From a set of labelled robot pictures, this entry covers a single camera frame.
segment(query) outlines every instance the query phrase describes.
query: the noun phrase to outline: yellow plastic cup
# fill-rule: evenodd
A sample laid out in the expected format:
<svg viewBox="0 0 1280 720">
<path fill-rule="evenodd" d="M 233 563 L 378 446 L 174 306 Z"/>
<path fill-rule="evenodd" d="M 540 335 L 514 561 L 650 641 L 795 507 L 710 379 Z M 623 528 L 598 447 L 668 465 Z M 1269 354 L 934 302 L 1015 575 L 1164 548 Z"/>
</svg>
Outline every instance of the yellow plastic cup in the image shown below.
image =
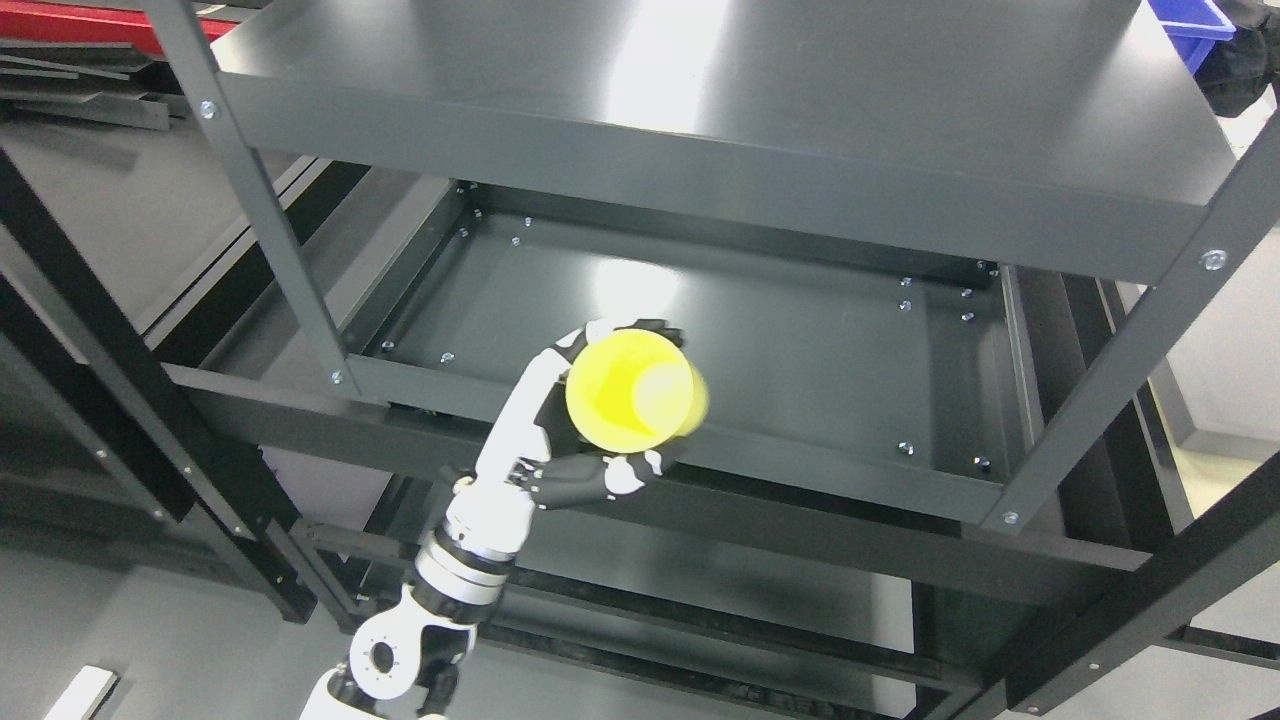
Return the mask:
<svg viewBox="0 0 1280 720">
<path fill-rule="evenodd" d="M 568 415 L 609 452 L 640 452 L 698 429 L 707 383 L 669 340 L 623 329 L 582 348 L 564 380 Z"/>
</svg>

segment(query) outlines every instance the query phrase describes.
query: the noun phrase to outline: dark gray shelf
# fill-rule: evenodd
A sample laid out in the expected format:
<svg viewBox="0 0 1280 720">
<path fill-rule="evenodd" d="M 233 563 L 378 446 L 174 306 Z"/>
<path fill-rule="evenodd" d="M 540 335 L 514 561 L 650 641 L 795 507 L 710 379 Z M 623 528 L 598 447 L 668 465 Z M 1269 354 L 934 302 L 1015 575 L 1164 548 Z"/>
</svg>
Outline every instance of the dark gray shelf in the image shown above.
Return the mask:
<svg viewBox="0 0 1280 720">
<path fill-rule="evenodd" d="M 259 147 L 1148 283 L 1233 164 L 1129 3 L 278 0 L 215 54 Z"/>
</svg>

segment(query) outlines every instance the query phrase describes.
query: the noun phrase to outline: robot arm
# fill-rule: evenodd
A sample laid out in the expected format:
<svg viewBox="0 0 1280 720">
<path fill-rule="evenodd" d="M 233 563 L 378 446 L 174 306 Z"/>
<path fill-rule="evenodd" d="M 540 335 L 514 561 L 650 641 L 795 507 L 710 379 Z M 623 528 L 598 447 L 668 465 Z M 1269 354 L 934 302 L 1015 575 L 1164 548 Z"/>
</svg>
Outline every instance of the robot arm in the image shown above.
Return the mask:
<svg viewBox="0 0 1280 720">
<path fill-rule="evenodd" d="M 419 717 L 443 719 L 458 665 L 475 647 L 476 626 L 497 609 L 534 512 L 616 500 L 675 462 L 678 441 L 634 455 L 552 456 L 553 438 L 571 428 L 561 380 L 588 345 L 626 328 L 681 343 L 680 331 L 663 320 L 594 320 L 535 356 L 498 414 L 475 474 L 458 479 L 443 520 L 422 533 L 399 602 L 360 625 L 347 660 L 316 683 L 302 720 L 379 719 L 378 701 L 413 687 L 428 689 Z"/>
</svg>

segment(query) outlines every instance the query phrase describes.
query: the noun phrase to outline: screw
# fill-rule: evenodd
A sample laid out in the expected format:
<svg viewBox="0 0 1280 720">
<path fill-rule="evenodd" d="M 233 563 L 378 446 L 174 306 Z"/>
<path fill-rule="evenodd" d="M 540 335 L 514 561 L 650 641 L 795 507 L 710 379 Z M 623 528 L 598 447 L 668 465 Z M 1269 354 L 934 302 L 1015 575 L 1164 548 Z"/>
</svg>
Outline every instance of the screw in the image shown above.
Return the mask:
<svg viewBox="0 0 1280 720">
<path fill-rule="evenodd" d="M 1210 250 L 1201 255 L 1201 268 L 1206 270 L 1221 270 L 1226 266 L 1226 250 Z"/>
</svg>

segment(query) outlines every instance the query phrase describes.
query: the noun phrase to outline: black metal beam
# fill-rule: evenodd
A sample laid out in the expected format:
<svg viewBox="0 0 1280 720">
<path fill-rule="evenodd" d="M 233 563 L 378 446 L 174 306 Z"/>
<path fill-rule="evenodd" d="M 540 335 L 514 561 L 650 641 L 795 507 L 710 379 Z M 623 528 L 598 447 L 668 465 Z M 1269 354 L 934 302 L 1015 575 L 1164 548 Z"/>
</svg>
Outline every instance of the black metal beam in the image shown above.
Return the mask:
<svg viewBox="0 0 1280 720">
<path fill-rule="evenodd" d="M 709 697 L 755 710 L 790 717 L 823 717 L 828 720 L 896 720 L 888 715 L 803 697 L 763 685 L 731 680 L 696 670 L 664 665 L 582 643 L 548 638 L 513 628 L 486 623 L 480 638 L 507 650 L 553 657 L 570 665 L 608 673 L 618 678 Z"/>
<path fill-rule="evenodd" d="M 782 652 L 794 657 L 847 667 L 856 673 L 893 678 L 931 688 L 970 691 L 982 684 L 982 678 L 975 670 L 957 667 L 931 657 L 595 583 L 561 578 L 525 568 L 512 570 L 507 579 L 507 587 L 509 592 L 549 598 L 562 605 L 598 610 L 613 616 L 641 620 L 705 638 Z"/>
<path fill-rule="evenodd" d="M 6 366 L 134 491 L 145 523 L 180 519 L 283 618 L 305 621 L 315 597 L 256 534 L 273 519 L 292 524 L 297 509 L 252 446 L 204 424 L 3 150 L 0 223 L 9 231 L 0 233 Z M 88 360 L 87 372 L 12 282 Z"/>
<path fill-rule="evenodd" d="M 0 275 L 0 364 L 93 454 L 155 520 L 180 520 L 196 493 L 97 378 Z"/>
<path fill-rule="evenodd" d="M 1184 625 L 1156 644 L 1204 657 L 1280 670 L 1280 644 L 1256 638 Z"/>
<path fill-rule="evenodd" d="M 88 361 L 116 402 L 151 438 L 218 521 L 252 538 L 298 512 L 243 443 L 214 436 L 165 375 L 31 186 L 0 150 L 0 264 Z"/>
<path fill-rule="evenodd" d="M 229 437 L 422 475 L 475 460 L 486 425 L 165 365 Z M 961 537 L 957 523 L 681 466 L 623 502 L 580 510 L 1023 605 L 1080 609 L 1146 553 L 1065 539 Z"/>
<path fill-rule="evenodd" d="M 1277 560 L 1280 455 L 1016 665 L 1009 707 L 1056 707 Z"/>
</svg>

